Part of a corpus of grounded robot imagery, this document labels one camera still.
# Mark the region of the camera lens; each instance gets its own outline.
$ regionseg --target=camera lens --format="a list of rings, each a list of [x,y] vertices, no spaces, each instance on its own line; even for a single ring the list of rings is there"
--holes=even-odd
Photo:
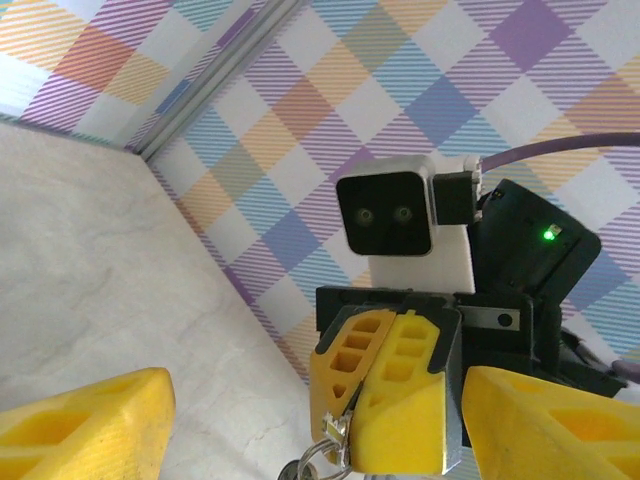
[[[413,212],[409,207],[398,207],[393,212],[393,218],[398,223],[407,223],[413,217]]]
[[[361,227],[368,227],[373,223],[373,212],[368,208],[361,208],[356,212],[356,223]]]

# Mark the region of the plaid wall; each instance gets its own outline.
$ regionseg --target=plaid wall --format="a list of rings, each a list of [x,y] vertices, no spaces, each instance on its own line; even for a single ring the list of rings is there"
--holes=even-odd
[[[400,153],[488,155],[640,129],[636,0],[316,0],[166,149],[154,172],[299,374],[314,289],[367,285],[334,195]],[[640,161],[567,152],[491,172],[551,199],[604,250],[565,302],[640,360]],[[467,455],[452,478],[476,478]]]
[[[133,147],[264,0],[0,0],[0,114]]]

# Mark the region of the yellow 3d-printed part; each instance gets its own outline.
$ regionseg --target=yellow 3d-printed part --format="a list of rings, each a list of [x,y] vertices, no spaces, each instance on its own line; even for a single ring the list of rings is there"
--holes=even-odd
[[[174,414],[161,368],[0,413],[0,479],[156,480]]]
[[[462,411],[483,480],[638,480],[640,407],[490,367]]]
[[[364,381],[351,424],[351,463],[368,474],[438,474],[446,454],[445,373],[427,372],[437,326],[398,315]]]
[[[311,436],[324,438],[322,418],[339,417],[369,372],[396,313],[371,310],[350,317],[324,353],[311,354]]]

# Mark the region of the marble floor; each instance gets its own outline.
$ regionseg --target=marble floor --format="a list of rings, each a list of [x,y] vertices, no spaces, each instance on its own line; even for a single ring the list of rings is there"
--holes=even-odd
[[[307,389],[136,156],[0,125],[0,410],[148,366],[161,479],[274,480]]]

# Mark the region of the metal key ring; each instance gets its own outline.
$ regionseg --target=metal key ring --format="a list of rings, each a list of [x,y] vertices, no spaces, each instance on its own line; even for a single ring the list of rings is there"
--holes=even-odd
[[[302,478],[305,467],[309,462],[311,462],[311,459],[316,454],[318,453],[326,454],[333,450],[337,451],[338,448],[339,448],[339,445],[337,445],[336,442],[328,438],[325,438],[324,440],[321,440],[315,445],[308,448],[307,451],[302,454],[302,457],[300,457],[300,461],[298,462],[298,478]],[[351,467],[347,467],[344,470],[339,471],[338,473],[335,473],[328,477],[319,478],[318,480],[343,480],[344,478],[347,478],[347,476],[352,471],[353,470]]]

